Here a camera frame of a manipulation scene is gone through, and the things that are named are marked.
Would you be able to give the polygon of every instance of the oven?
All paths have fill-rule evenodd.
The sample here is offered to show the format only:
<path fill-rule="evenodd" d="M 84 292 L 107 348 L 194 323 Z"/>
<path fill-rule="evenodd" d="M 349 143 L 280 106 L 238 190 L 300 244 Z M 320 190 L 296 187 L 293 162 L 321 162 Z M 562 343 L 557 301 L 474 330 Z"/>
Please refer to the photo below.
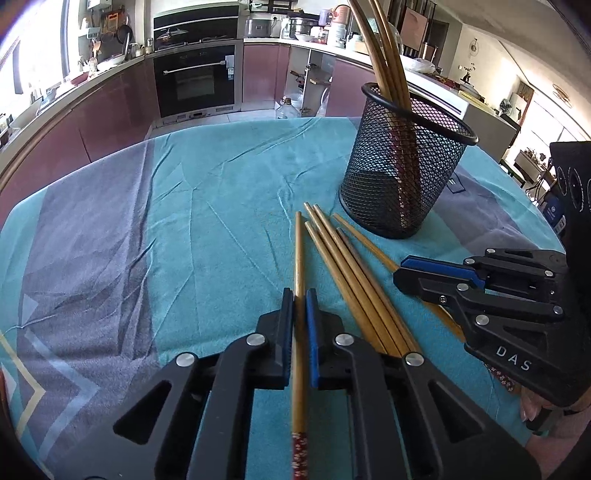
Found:
<path fill-rule="evenodd" d="M 154 58 L 160 124 L 239 111 L 242 103 L 241 40 L 159 52 Z"/>

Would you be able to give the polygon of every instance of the table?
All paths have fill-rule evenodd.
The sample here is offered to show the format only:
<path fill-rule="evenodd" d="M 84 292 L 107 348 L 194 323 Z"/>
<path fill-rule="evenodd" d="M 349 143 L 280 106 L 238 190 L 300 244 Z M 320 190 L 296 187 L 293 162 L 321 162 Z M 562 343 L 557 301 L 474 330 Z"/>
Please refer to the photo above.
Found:
<path fill-rule="evenodd" d="M 190 128 L 129 147 L 21 202 L 0 232 L 0 361 L 29 455 L 52 471 L 127 392 L 182 351 L 205 356 L 253 331 L 293 286 L 294 214 L 302 203 L 346 217 L 337 188 L 358 119 L 311 118 Z M 561 245 L 490 157 L 469 147 L 419 232 L 363 231 L 392 259 L 461 262 L 486 247 Z M 424 353 L 524 444 L 519 399 L 420 301 L 402 295 L 359 247 Z M 307 286 L 359 330 L 306 240 Z M 249 479 L 290 475 L 288 391 L 258 391 Z M 343 392 L 312 392 L 310 470 L 351 478 Z"/>

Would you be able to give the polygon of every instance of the bottle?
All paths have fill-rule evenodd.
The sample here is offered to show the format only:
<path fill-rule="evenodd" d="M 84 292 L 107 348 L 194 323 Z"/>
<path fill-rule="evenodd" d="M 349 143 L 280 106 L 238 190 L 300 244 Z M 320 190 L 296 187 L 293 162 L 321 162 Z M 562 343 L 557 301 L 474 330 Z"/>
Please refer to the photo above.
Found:
<path fill-rule="evenodd" d="M 285 97 L 281 103 L 282 105 L 277 110 L 275 110 L 275 118 L 298 118 L 300 116 L 297 108 L 291 104 L 291 98 Z"/>

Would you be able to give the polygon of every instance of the tile floor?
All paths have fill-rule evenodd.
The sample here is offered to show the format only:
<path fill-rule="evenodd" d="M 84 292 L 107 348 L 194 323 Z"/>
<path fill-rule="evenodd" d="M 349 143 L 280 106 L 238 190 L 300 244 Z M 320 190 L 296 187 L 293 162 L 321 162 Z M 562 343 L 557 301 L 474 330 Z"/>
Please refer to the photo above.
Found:
<path fill-rule="evenodd" d="M 274 110 L 253 110 L 251 112 L 224 113 L 223 115 L 212 115 L 204 118 L 196 118 L 172 125 L 165 125 L 160 128 L 153 128 L 148 138 L 159 137 L 185 128 L 197 127 L 199 125 L 227 124 L 230 122 L 242 122 L 244 120 L 269 120 L 275 118 Z"/>

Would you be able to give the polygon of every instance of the black mesh cup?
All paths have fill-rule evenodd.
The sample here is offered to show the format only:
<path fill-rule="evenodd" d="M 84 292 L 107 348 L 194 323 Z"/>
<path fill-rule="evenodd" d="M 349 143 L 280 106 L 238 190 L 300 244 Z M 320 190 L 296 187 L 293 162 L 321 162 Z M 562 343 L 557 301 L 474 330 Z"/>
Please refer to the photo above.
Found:
<path fill-rule="evenodd" d="M 413 111 L 379 94 L 367 97 L 339 199 L 360 226 L 386 238 L 416 233 L 467 145 L 477 136 L 435 103 L 411 93 Z"/>

